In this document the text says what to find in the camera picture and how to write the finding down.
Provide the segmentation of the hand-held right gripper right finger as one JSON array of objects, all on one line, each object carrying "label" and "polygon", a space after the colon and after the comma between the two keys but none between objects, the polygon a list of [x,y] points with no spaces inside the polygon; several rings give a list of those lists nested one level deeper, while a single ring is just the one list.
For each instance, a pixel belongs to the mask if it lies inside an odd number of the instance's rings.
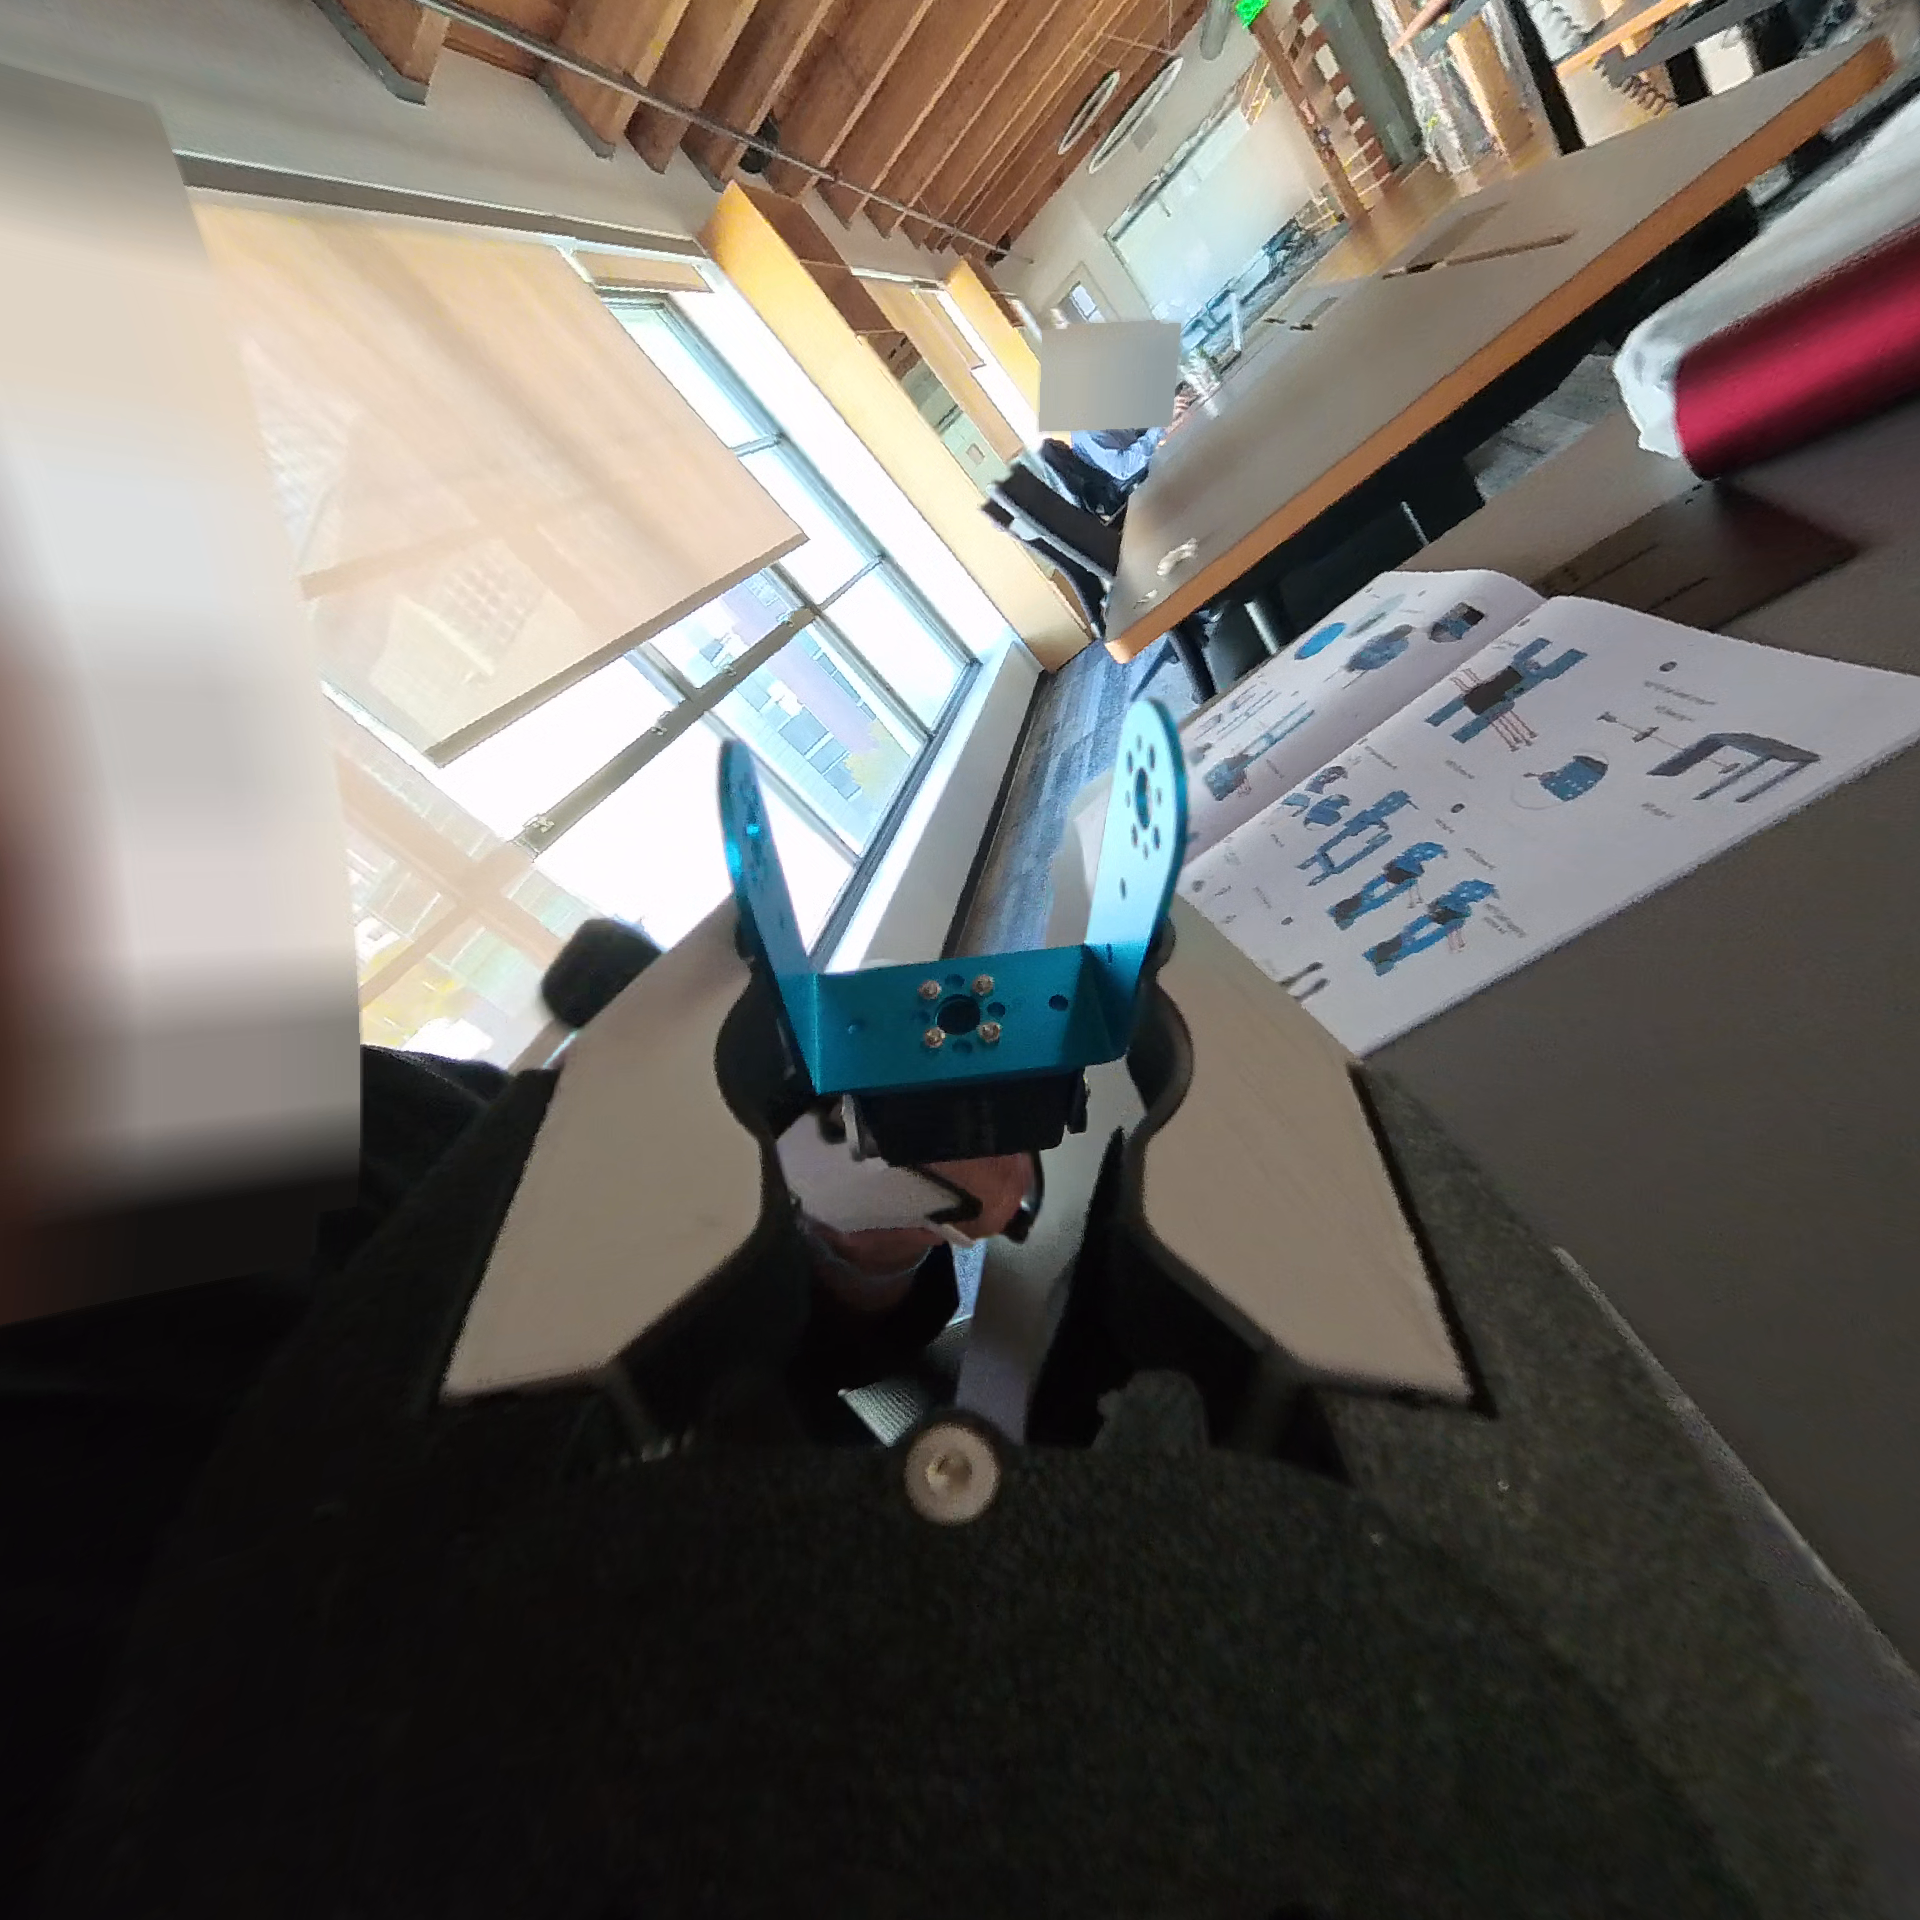
[{"label": "hand-held right gripper right finger", "polygon": [[1200,916],[1173,918],[1128,1055],[1039,1171],[1038,1427],[1096,1427],[1148,1374],[1207,1427],[1285,1427],[1301,1397],[1474,1408],[1356,1064]]}]

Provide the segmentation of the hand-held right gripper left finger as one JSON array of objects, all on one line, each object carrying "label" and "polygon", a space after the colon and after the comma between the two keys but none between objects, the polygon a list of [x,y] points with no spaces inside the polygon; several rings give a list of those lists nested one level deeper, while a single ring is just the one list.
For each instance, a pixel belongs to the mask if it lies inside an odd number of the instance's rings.
[{"label": "hand-held right gripper left finger", "polygon": [[628,1379],[705,1408],[770,1368],[806,1308],[763,1119],[721,1042],[753,1012],[731,902],[637,971],[557,1057],[548,1101],[441,1377],[448,1404]]}]

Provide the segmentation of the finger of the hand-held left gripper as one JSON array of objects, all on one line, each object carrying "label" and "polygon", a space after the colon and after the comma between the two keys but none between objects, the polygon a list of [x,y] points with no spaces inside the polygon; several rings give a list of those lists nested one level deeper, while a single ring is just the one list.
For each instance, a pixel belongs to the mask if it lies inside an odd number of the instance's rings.
[{"label": "finger of the hand-held left gripper", "polygon": [[1027,1440],[1068,1267],[1068,1256],[1036,1242],[993,1242],[986,1251],[959,1363],[959,1413],[1000,1440]]},{"label": "finger of the hand-held left gripper", "polygon": [[949,1238],[973,1221],[973,1196],[924,1167],[858,1153],[842,1128],[786,1130],[779,1174],[802,1217],[840,1235],[924,1229]]}]

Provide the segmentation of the blue bracket with black servo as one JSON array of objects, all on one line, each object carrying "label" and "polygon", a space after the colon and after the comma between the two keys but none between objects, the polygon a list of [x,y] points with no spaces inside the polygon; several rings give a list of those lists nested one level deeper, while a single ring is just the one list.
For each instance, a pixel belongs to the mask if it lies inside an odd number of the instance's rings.
[{"label": "blue bracket with black servo", "polygon": [[737,950],[770,993],[779,1066],[847,1101],[851,1140],[886,1165],[1038,1155],[1084,1128],[1086,1073],[1127,1057],[1169,952],[1187,838],[1182,743],[1139,697],[1118,724],[1084,934],[1013,950],[822,971],[802,946],[749,750],[721,750],[717,822]]}]

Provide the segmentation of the person's dark clothing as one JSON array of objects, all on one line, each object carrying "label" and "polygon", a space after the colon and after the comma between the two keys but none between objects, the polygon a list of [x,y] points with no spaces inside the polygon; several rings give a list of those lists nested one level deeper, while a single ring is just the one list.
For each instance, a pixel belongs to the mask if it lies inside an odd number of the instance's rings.
[{"label": "person's dark clothing", "polygon": [[3,1258],[3,1529],[190,1481],[322,1286],[507,1089],[393,1048],[359,1066],[354,1178],[60,1221]]}]

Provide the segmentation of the large window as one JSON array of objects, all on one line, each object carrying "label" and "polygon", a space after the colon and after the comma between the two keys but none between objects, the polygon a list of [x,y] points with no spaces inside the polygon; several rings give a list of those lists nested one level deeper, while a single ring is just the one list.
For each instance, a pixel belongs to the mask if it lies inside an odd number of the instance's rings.
[{"label": "large window", "polygon": [[660,298],[612,310],[801,547],[446,765],[325,686],[366,1044],[505,1066],[541,1021],[541,971],[587,925],[672,950],[724,891],[710,804],[728,743],[758,765],[817,941],[970,686],[970,654],[899,556],[690,321]]}]

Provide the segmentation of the open instruction manual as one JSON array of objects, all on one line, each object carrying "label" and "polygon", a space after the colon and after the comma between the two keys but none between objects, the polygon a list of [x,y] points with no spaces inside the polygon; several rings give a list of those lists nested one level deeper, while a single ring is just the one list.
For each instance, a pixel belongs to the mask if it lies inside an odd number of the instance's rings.
[{"label": "open instruction manual", "polygon": [[1581,597],[1524,611],[1278,802],[1184,896],[1346,1051],[1376,1053],[1859,765],[1855,665]]}]

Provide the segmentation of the beige roller blind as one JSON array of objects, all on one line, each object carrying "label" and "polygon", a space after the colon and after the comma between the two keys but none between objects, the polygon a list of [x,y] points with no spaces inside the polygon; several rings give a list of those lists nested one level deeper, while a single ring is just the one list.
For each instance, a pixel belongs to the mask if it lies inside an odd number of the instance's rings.
[{"label": "beige roller blind", "polygon": [[498,544],[628,626],[758,572],[801,528],[550,246],[195,205],[273,398],[338,401],[306,595]]}]

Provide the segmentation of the black office chair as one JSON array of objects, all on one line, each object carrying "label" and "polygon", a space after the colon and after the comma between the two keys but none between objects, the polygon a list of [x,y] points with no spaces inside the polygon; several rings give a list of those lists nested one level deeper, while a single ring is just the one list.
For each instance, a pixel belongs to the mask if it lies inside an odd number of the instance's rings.
[{"label": "black office chair", "polygon": [[981,513],[1018,540],[1068,586],[1087,629],[1102,633],[1118,567],[1118,533],[1061,496],[1027,467],[1013,467],[988,490]]}]

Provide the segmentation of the dark brown flat sheet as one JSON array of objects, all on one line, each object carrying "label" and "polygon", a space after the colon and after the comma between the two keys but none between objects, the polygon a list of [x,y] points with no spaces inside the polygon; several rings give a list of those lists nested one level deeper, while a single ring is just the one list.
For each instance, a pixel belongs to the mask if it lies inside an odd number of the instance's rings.
[{"label": "dark brown flat sheet", "polygon": [[1542,597],[1581,597],[1720,633],[1859,560],[1859,542],[1718,481],[1654,508],[1529,583]]}]

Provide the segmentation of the white crumpled wrap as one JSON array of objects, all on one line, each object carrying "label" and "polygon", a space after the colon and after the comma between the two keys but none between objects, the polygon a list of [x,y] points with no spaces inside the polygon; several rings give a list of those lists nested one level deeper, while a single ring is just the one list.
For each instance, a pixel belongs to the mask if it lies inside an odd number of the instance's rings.
[{"label": "white crumpled wrap", "polygon": [[1677,387],[1689,355],[1807,294],[1885,243],[1905,239],[1916,225],[1916,171],[1873,171],[1859,159],[1638,325],[1613,371],[1640,446],[1673,460],[1682,455]]}]

